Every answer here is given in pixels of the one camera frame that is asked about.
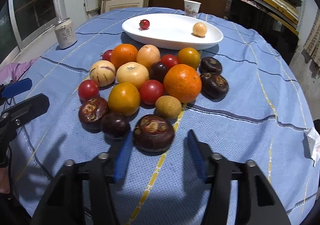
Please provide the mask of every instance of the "human hand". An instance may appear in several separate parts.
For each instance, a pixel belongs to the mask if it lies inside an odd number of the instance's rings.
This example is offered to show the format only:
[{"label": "human hand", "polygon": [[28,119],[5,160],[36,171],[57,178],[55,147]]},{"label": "human hand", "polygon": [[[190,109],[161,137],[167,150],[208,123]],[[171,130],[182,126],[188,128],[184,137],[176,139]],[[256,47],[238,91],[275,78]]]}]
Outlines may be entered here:
[{"label": "human hand", "polygon": [[10,183],[7,168],[0,168],[0,193],[8,194],[10,192]]}]

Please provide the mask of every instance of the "plastic packet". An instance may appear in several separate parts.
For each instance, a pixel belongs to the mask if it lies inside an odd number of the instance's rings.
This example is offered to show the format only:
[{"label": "plastic packet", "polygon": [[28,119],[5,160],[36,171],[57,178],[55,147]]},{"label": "plastic packet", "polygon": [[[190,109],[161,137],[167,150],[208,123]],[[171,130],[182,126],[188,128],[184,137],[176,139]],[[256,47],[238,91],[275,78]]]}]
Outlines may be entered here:
[{"label": "plastic packet", "polygon": [[313,159],[313,167],[315,167],[320,159],[320,135],[314,127],[304,131],[304,133],[308,139],[310,155]]}]

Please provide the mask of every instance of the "dark brown water chestnut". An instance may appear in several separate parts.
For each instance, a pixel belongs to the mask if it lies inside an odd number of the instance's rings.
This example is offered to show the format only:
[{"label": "dark brown water chestnut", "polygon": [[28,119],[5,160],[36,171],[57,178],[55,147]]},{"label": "dark brown water chestnut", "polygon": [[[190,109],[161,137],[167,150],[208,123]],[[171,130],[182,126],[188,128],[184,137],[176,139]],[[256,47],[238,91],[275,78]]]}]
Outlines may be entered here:
[{"label": "dark brown water chestnut", "polygon": [[111,112],[101,119],[101,130],[111,139],[121,139],[129,129],[129,121],[122,113]]},{"label": "dark brown water chestnut", "polygon": [[168,67],[161,61],[155,62],[150,68],[150,79],[155,79],[163,83],[163,79],[168,72]]},{"label": "dark brown water chestnut", "polygon": [[221,74],[222,72],[221,63],[213,57],[203,57],[200,62],[200,67],[202,70],[201,73],[212,72]]},{"label": "dark brown water chestnut", "polygon": [[202,90],[210,98],[222,98],[227,94],[229,85],[221,75],[207,72],[202,73],[200,78],[202,81]]},{"label": "dark brown water chestnut", "polygon": [[79,119],[84,127],[99,130],[101,118],[109,113],[107,101],[99,96],[84,102],[79,109]]},{"label": "dark brown water chestnut", "polygon": [[170,122],[156,115],[143,116],[134,129],[133,142],[144,151],[165,151],[173,139],[174,129]]}]

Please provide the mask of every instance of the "can lid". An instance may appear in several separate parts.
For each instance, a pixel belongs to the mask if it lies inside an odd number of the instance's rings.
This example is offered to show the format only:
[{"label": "can lid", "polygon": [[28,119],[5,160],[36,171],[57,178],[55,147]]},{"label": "can lid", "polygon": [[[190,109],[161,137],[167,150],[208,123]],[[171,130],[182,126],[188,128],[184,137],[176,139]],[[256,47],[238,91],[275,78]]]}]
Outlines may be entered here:
[{"label": "can lid", "polygon": [[60,23],[62,23],[62,22],[65,22],[65,21],[67,21],[67,20],[69,20],[70,19],[70,17],[68,17],[68,18],[66,18],[66,19],[63,19],[63,20],[61,20],[61,21],[58,21],[58,23],[56,24],[56,25],[58,25],[58,24],[60,24]]}]

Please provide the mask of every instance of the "table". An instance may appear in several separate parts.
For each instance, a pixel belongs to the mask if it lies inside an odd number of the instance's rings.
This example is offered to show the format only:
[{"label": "table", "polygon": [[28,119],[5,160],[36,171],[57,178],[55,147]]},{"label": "table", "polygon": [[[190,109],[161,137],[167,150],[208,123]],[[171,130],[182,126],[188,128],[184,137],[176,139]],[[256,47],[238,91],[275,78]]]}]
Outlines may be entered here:
[{"label": "table", "polygon": [[[76,44],[65,50],[55,44],[25,74],[33,82],[32,89],[15,102],[39,93],[50,100],[48,112],[19,129],[11,143],[15,195],[30,215],[66,159],[88,161],[108,150],[102,132],[92,134],[81,127],[77,87],[105,50],[121,43],[142,46],[123,33],[121,24],[147,13],[183,14],[157,7],[102,14],[76,30]],[[197,178],[186,149],[185,137],[193,129],[200,141],[229,160],[254,159],[271,181],[291,223],[299,224],[315,202],[319,182],[319,164],[313,167],[313,161],[305,157],[303,131],[313,122],[303,92],[279,53],[256,31],[212,15],[201,13],[198,18],[224,34],[219,45],[200,52],[221,62],[229,92],[220,102],[200,94],[195,103],[184,105],[167,153],[146,156],[133,148],[125,181],[111,185],[120,223],[200,224],[210,187]],[[161,49],[161,53],[177,52]],[[100,95],[107,99],[111,89]],[[140,108],[131,127],[153,111]],[[85,206],[90,208],[86,190]],[[232,182],[228,224],[234,224],[236,196],[236,182]]]}]

